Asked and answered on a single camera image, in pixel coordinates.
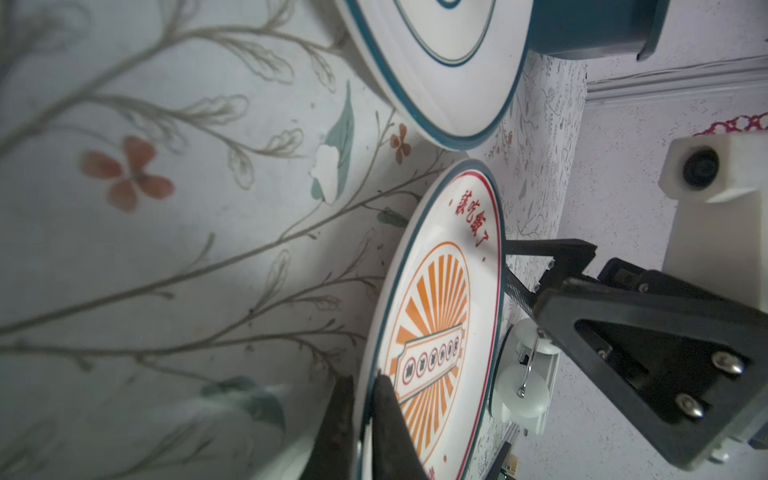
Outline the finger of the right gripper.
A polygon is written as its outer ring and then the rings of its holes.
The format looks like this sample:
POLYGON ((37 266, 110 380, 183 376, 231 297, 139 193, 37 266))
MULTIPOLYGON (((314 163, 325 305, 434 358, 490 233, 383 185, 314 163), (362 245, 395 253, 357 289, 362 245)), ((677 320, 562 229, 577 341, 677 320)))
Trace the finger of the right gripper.
POLYGON ((550 257, 551 265, 540 282, 562 282, 583 273, 595 258, 597 246, 579 239, 506 240, 507 256, 550 257))
POLYGON ((506 293, 671 465, 767 446, 767 316, 653 272, 645 291, 580 278, 506 293))

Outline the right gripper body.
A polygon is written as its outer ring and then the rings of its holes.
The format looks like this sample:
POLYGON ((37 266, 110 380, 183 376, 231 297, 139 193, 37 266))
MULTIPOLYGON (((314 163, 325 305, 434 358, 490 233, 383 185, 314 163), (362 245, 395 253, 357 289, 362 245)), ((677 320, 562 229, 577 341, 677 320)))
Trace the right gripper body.
POLYGON ((730 441, 766 449, 766 313, 618 258, 599 279, 629 297, 599 323, 604 392, 662 457, 692 470, 730 441))

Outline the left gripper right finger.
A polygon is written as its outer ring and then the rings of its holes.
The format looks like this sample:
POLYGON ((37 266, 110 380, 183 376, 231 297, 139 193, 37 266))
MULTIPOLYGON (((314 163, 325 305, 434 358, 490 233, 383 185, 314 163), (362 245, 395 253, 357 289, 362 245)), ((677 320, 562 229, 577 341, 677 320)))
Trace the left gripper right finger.
POLYGON ((386 375, 374 382, 372 400, 373 479, 423 479, 428 476, 412 443, 394 387, 386 375))

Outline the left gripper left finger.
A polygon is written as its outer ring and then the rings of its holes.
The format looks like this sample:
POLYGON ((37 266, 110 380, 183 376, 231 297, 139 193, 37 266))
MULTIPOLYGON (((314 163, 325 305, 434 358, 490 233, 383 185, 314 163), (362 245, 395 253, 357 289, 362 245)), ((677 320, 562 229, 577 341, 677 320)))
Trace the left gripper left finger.
POLYGON ((355 438, 354 395, 351 376, 337 380, 301 480, 350 478, 355 438))

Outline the orange sunburst plate front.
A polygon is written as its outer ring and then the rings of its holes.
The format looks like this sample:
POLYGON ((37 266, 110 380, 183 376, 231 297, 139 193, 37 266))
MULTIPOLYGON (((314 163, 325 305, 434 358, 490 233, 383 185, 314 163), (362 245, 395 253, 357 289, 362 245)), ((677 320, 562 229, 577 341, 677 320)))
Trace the orange sunburst plate front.
POLYGON ((490 169, 467 159, 431 185, 400 240, 355 395, 352 475, 371 477, 375 379, 393 385, 430 479, 462 479, 489 402, 503 306, 505 226, 490 169))

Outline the white flower-pattern plate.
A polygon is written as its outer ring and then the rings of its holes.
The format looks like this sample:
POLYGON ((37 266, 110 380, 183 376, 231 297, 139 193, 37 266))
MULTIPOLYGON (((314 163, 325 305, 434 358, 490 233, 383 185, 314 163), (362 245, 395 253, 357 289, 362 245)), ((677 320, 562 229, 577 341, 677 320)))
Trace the white flower-pattern plate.
POLYGON ((457 151, 486 141, 510 106, 533 6, 532 0, 336 4, 397 111, 433 143, 457 151))

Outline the teal plastic bin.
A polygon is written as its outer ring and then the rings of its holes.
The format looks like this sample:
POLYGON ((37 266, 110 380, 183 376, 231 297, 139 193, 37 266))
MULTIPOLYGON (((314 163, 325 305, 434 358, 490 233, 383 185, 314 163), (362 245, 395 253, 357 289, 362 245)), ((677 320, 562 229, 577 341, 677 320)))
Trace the teal plastic bin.
POLYGON ((528 47, 564 60, 632 54, 638 62, 658 46, 669 0, 536 0, 528 47))

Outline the white alarm clock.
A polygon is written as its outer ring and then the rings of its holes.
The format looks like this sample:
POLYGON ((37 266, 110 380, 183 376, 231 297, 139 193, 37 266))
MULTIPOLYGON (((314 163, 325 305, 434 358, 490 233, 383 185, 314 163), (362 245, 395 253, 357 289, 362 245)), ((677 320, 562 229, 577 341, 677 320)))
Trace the white alarm clock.
POLYGON ((561 350, 530 318, 507 333, 490 395, 491 416, 528 434, 544 432, 561 350))

